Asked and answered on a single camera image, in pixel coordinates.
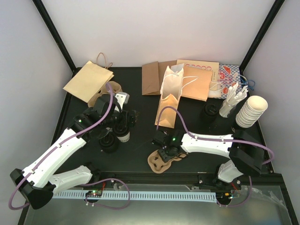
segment black table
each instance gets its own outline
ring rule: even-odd
[[[118,82],[123,91],[130,95],[129,103],[125,107],[139,112],[136,126],[130,131],[130,140],[126,143],[120,143],[119,149],[112,154],[100,151],[98,140],[91,140],[82,149],[75,152],[61,166],[59,172],[72,170],[86,162],[91,162],[102,172],[133,173],[133,175],[136,173],[154,174],[147,163],[147,158],[149,154],[158,149],[157,146],[151,144],[151,141],[156,129],[154,122],[159,96],[142,96],[142,69],[140,67],[113,68],[112,71],[115,75],[113,80]],[[74,96],[69,96],[69,98],[67,106],[64,107],[64,119],[61,121],[61,127],[56,132],[56,136],[68,127],[74,116],[82,113],[88,107],[85,102]],[[223,100],[209,98],[207,102],[221,106]],[[229,118],[218,115],[217,119],[209,126],[203,124],[200,118],[200,112],[205,102],[182,97],[178,110],[185,119],[189,131],[206,135],[226,135],[233,133],[231,125],[243,104],[244,102],[239,103]],[[179,117],[176,119],[175,128],[183,129]],[[260,143],[264,143],[258,123],[248,128],[247,132]],[[169,173],[215,173],[216,167],[226,161],[228,159],[222,156],[191,153],[186,159],[173,162],[164,175]],[[264,165],[262,172],[268,173],[271,170],[271,164]]]

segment standing paper bag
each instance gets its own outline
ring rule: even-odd
[[[156,114],[155,125],[157,125],[159,114],[164,107],[172,106],[175,109],[178,108],[183,88],[183,72],[183,64],[174,65],[171,69],[169,66],[167,67],[160,89],[161,96]],[[165,109],[160,117],[159,125],[167,128],[174,128],[175,119],[176,112],[170,108]]]

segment white wall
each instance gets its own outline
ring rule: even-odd
[[[71,70],[31,0],[0,3],[0,220],[16,225],[21,210],[8,208],[9,174],[50,146]]]
[[[300,219],[300,1],[285,1],[246,68],[256,81],[252,94],[269,103],[260,123],[267,145],[274,150],[275,171],[282,173]]]
[[[274,0],[43,0],[75,64],[240,64]]]

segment gray floor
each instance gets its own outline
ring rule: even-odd
[[[132,201],[123,210],[86,206],[83,200],[52,199],[39,210],[29,209],[26,225],[289,225],[279,187],[255,187],[242,207],[220,208],[208,202]],[[234,199],[232,204],[242,200]],[[121,201],[102,201],[121,206]]]

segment black frame post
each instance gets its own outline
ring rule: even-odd
[[[67,61],[71,71],[74,73],[76,70],[76,66],[69,54],[69,52],[67,51],[67,48],[65,47],[65,44],[63,43],[60,34],[58,33],[58,31],[56,30],[54,23],[52,22],[44,4],[42,3],[41,0],[32,0],[33,3],[36,5],[36,8],[38,10],[38,12],[41,14],[46,26],[48,27],[50,33],[52,34],[52,37],[54,38],[57,46],[59,47],[62,55],[65,57],[65,60]]]
[[[262,26],[260,27],[253,43],[251,44],[245,58],[243,59],[240,65],[241,73],[244,73],[244,70],[248,63],[250,62],[252,56],[254,55],[257,47],[259,46],[260,42],[262,41],[264,35],[266,34],[267,30],[269,29],[270,25],[272,24],[275,16],[277,15],[278,11],[280,10],[282,4],[285,0],[275,0],[272,8],[270,9],[266,19],[264,20]]]

